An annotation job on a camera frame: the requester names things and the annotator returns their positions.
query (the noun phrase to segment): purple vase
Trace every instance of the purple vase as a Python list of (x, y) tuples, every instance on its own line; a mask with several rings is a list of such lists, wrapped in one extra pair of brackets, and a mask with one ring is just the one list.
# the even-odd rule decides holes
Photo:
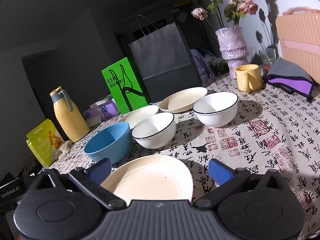
[(222, 28), (216, 31), (223, 59), (228, 61), (229, 73), (236, 78), (235, 68), (248, 64), (247, 43), (239, 26)]

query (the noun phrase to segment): yellow snack bag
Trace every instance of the yellow snack bag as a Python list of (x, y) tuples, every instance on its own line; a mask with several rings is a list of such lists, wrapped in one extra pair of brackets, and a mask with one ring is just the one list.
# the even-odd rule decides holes
[(27, 138), (30, 150), (45, 168), (48, 168), (59, 157), (58, 149), (64, 143), (49, 119), (29, 132)]

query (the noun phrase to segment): green box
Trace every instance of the green box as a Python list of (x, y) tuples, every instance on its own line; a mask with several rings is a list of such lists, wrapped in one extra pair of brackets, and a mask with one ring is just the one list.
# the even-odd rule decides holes
[(123, 58), (101, 72), (121, 114), (151, 102), (133, 57)]

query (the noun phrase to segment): clear glass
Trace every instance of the clear glass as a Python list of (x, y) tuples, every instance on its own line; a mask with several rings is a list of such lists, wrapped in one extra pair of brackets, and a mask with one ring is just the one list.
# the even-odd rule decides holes
[(261, 49), (259, 54), (264, 67), (272, 67), (277, 60), (275, 49)]

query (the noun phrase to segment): gray bottle handle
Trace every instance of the gray bottle handle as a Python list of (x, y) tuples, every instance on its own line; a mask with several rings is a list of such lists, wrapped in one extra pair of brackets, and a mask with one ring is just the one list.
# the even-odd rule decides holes
[(72, 101), (71, 101), (68, 93), (63, 89), (58, 93), (58, 95), (60, 95), (60, 94), (62, 94), (66, 98), (68, 106), (69, 106), (69, 111), (72, 112), (73, 111)]

